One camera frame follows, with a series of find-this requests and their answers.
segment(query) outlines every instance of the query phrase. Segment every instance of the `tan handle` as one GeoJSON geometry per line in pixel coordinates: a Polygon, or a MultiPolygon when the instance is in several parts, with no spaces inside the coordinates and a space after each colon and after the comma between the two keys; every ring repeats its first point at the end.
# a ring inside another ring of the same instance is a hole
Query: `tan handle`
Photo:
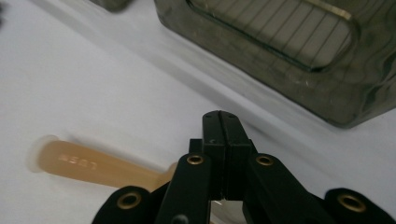
{"type": "Polygon", "coordinates": [[[65,141],[52,141],[42,147],[37,158],[44,171],[77,180],[116,188],[137,186],[154,191],[172,179],[176,168],[160,174],[106,153],[65,141]]]}

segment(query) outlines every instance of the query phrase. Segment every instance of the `gray plastic container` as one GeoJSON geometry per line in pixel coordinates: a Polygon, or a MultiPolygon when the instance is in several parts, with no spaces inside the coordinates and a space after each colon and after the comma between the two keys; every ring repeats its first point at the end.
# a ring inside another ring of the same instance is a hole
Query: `gray plastic container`
{"type": "Polygon", "coordinates": [[[342,128],[396,106],[396,1],[155,0],[160,21],[342,128]]]}

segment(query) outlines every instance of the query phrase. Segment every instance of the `white surface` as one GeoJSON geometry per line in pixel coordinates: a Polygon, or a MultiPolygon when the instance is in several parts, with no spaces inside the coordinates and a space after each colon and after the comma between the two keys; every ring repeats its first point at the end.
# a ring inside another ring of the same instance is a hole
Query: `white surface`
{"type": "Polygon", "coordinates": [[[258,150],[311,192],[354,189],[396,217],[395,110],[336,129],[166,30],[152,1],[109,15],[88,2],[9,0],[3,18],[0,223],[90,223],[115,190],[30,172],[39,137],[164,170],[216,109],[242,119],[258,150]]]}

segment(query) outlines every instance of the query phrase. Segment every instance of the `dark object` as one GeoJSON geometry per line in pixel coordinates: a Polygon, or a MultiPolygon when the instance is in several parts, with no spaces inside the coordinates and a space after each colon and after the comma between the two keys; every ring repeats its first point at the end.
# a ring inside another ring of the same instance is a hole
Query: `dark object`
{"type": "Polygon", "coordinates": [[[90,0],[99,7],[109,12],[120,12],[131,3],[132,0],[90,0]]]}
{"type": "Polygon", "coordinates": [[[155,3],[164,26],[335,126],[396,106],[394,0],[155,3]]]}
{"type": "Polygon", "coordinates": [[[210,201],[243,201],[248,224],[395,224],[367,198],[332,189],[310,194],[277,158],[257,153],[238,117],[214,111],[203,117],[203,139],[191,139],[169,184],[151,194],[125,187],[113,193],[93,224],[209,223],[210,201]]]}

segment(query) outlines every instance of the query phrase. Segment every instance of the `transparent container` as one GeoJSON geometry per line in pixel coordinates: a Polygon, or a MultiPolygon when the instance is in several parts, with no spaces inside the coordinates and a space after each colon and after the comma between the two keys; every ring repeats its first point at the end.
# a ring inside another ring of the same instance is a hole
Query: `transparent container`
{"type": "Polygon", "coordinates": [[[332,125],[350,128],[396,106],[393,0],[155,4],[167,28],[332,125]]]}

